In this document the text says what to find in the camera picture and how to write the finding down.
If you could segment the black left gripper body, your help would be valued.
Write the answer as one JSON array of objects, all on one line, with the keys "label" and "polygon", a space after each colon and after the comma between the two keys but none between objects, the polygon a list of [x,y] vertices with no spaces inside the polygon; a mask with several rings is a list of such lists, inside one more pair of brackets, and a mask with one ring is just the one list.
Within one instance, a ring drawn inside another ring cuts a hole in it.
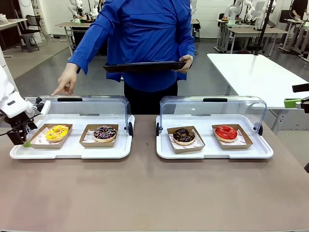
[{"label": "black left gripper body", "polygon": [[38,115],[29,117],[26,113],[20,113],[12,118],[6,118],[6,123],[8,123],[12,128],[7,131],[14,131],[16,133],[16,144],[22,145],[27,139],[27,134],[29,131],[37,129],[36,124],[34,123],[34,118]]}]

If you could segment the person right hand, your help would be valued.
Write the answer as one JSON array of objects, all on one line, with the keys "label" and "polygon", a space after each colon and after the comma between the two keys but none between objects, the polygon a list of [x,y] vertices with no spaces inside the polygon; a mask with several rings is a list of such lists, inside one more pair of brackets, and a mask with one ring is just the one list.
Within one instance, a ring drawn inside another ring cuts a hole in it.
[{"label": "person right hand", "polygon": [[54,90],[52,95],[66,94],[71,95],[77,81],[78,66],[73,63],[67,63],[63,73],[58,79],[58,87]]}]

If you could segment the person left hand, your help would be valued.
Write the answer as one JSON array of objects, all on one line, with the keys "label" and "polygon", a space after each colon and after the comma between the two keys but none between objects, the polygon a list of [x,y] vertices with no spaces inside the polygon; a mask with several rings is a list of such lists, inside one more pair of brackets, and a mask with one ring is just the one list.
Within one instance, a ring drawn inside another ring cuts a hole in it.
[{"label": "person left hand", "polygon": [[179,62],[185,62],[185,65],[181,69],[176,70],[176,72],[187,73],[190,70],[190,68],[193,64],[193,60],[194,60],[194,58],[191,55],[182,56],[179,59]]}]

